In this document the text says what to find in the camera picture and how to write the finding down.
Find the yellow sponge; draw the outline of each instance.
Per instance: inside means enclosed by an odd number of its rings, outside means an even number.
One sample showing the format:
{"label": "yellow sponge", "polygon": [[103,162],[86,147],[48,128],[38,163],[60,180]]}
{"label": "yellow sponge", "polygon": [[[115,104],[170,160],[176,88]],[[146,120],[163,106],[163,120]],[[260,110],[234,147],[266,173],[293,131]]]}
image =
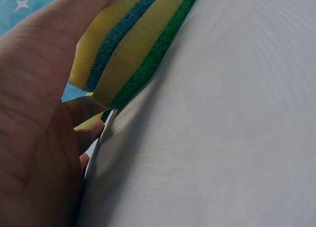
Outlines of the yellow sponge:
{"label": "yellow sponge", "polygon": [[70,83],[121,109],[155,72],[195,0],[118,0],[80,39]]}

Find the hand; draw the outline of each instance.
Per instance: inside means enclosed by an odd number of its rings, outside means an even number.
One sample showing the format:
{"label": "hand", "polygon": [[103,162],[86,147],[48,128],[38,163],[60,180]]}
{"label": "hand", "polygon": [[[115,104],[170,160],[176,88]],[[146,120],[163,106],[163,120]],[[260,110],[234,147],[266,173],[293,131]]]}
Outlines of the hand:
{"label": "hand", "polygon": [[0,226],[73,221],[88,162],[82,154],[104,125],[74,127],[103,108],[61,96],[77,41],[113,1],[56,0],[0,38]]}

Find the star pattern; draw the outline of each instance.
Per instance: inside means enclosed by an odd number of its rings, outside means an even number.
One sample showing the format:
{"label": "star pattern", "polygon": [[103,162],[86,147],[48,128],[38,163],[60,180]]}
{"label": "star pattern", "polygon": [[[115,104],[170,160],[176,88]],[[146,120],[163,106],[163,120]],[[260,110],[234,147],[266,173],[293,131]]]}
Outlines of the star pattern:
{"label": "star pattern", "polygon": [[17,0],[16,3],[18,4],[16,9],[14,10],[14,12],[16,12],[17,10],[21,9],[21,8],[29,8],[28,6],[28,1],[29,0],[23,0],[23,1],[19,1]]}

